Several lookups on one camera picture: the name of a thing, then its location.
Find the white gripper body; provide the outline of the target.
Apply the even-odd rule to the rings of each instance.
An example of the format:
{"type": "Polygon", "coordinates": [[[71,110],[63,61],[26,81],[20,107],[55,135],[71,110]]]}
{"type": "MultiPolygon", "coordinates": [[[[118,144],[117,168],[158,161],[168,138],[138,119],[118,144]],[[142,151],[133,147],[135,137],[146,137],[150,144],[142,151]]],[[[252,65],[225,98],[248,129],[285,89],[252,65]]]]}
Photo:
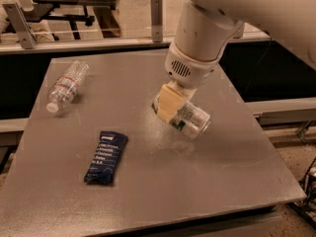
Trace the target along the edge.
{"type": "Polygon", "coordinates": [[[172,80],[172,87],[188,98],[194,95],[217,65],[218,59],[199,61],[188,57],[174,42],[170,44],[165,60],[165,69],[172,80]]]}

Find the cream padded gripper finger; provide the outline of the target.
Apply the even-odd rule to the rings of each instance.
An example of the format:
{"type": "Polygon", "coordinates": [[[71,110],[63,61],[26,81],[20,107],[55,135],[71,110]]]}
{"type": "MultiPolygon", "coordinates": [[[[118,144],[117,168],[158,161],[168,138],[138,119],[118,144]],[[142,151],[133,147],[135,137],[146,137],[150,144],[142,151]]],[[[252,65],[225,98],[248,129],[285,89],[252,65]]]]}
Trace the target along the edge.
{"type": "Polygon", "coordinates": [[[169,122],[180,107],[193,97],[194,93],[194,90],[185,89],[178,84],[164,84],[159,94],[157,116],[169,122]]]}

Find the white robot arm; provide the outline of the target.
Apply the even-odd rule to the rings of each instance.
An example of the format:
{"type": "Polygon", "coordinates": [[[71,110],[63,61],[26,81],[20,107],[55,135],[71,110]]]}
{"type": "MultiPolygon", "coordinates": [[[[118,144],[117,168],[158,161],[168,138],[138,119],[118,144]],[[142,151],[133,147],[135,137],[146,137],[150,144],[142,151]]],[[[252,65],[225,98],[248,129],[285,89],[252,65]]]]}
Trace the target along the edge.
{"type": "Polygon", "coordinates": [[[186,0],[165,68],[157,115],[170,121],[213,71],[245,24],[267,33],[306,64],[316,64],[316,0],[186,0]]]}

